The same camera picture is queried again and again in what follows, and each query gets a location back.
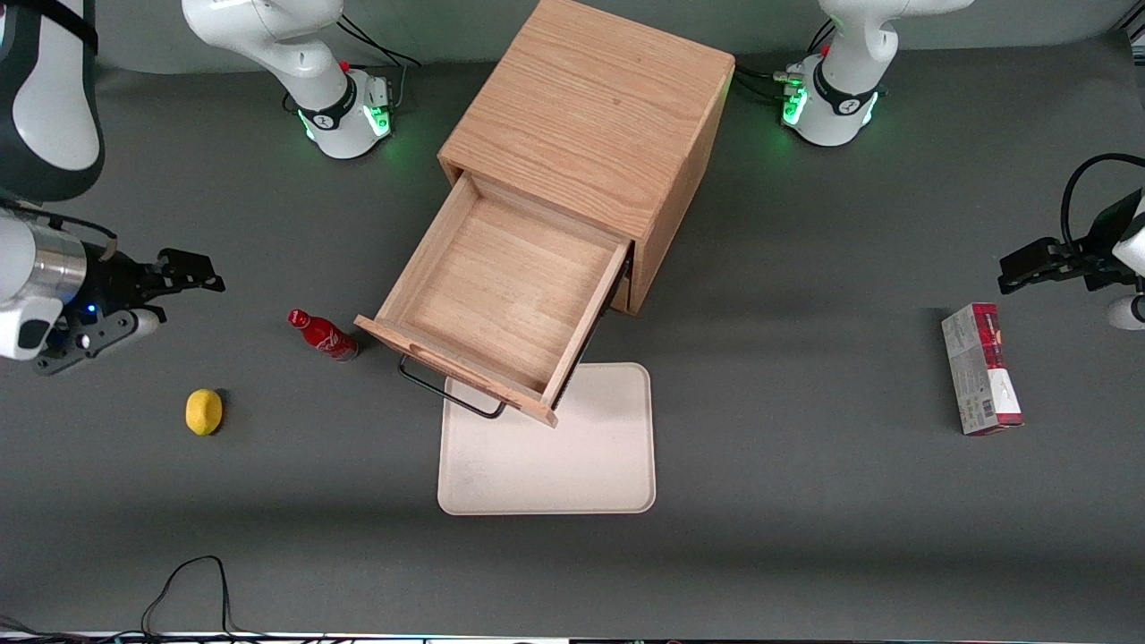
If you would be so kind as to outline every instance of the green light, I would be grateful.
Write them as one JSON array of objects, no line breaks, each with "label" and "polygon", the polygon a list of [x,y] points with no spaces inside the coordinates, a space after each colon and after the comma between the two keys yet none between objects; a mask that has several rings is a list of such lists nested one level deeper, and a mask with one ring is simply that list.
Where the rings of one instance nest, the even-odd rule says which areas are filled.
[{"label": "green light", "polygon": [[806,104],[807,91],[800,87],[798,92],[787,100],[787,104],[783,105],[783,120],[788,125],[799,123],[799,117],[803,116],[803,108]]},{"label": "green light", "polygon": [[389,110],[386,108],[371,108],[370,105],[362,105],[362,113],[365,115],[366,120],[370,121],[370,127],[373,128],[373,133],[377,134],[379,139],[389,134]]},{"label": "green light", "polygon": [[310,132],[310,124],[306,121],[306,117],[302,116],[302,110],[298,111],[298,118],[302,121],[302,127],[306,128],[306,138],[314,141],[314,132]]},{"label": "green light", "polygon": [[875,95],[870,97],[870,105],[867,108],[867,116],[862,117],[862,124],[863,125],[867,125],[868,123],[870,123],[870,115],[871,115],[872,111],[875,111],[875,103],[876,102],[878,102],[878,92],[875,92]]}]

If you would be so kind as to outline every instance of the white tray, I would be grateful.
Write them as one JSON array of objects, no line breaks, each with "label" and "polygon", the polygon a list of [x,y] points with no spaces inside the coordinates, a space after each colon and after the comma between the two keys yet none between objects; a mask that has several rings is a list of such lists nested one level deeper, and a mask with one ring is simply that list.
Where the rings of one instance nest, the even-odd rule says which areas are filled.
[{"label": "white tray", "polygon": [[[496,401],[448,378],[481,409]],[[652,384],[634,362],[581,364],[556,429],[507,408],[482,418],[445,401],[437,504],[450,515],[639,513],[656,501]]]}]

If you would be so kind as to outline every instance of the gray table surface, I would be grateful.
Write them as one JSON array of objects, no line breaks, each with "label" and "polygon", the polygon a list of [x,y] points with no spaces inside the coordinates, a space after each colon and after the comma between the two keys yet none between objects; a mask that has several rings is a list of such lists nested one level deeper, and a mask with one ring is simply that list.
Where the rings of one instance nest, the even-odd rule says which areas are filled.
[{"label": "gray table surface", "polygon": [[[377,311],[489,70],[411,72],[393,140],[344,163],[270,74],[103,78],[106,170],[58,210],[136,259],[208,253],[228,291],[163,300],[158,333],[73,374],[0,364],[2,612],[131,628],[211,552],[262,630],[1145,638],[1145,335],[1105,324],[1121,290],[995,285],[1057,235],[1080,162],[1145,151],[1123,37],[903,53],[835,150],[736,93],[648,305],[589,347],[653,377],[658,500],[629,517],[442,513],[441,402],[388,350],[335,364],[285,322]],[[1139,184],[1095,170],[1077,227]],[[974,300],[1001,301],[1027,418],[985,439],[938,330]],[[182,422],[199,387],[230,400],[210,439]],[[157,626],[216,628],[218,595],[188,571]]]}]

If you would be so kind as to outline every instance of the open drawer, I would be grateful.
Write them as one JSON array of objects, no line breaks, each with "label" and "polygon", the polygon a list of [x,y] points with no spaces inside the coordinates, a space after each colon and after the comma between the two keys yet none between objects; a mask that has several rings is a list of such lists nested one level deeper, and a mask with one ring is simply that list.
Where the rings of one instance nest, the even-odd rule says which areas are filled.
[{"label": "open drawer", "polygon": [[555,426],[553,409],[611,301],[629,245],[465,173],[378,315],[355,324]]}]

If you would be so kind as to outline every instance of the bottle cap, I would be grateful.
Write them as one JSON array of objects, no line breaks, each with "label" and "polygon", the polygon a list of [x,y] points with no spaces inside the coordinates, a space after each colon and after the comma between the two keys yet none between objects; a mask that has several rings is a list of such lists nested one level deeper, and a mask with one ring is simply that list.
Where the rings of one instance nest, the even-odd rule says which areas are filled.
[{"label": "bottle cap", "polygon": [[295,329],[306,329],[310,324],[310,316],[301,308],[295,308],[286,316],[291,325]]}]

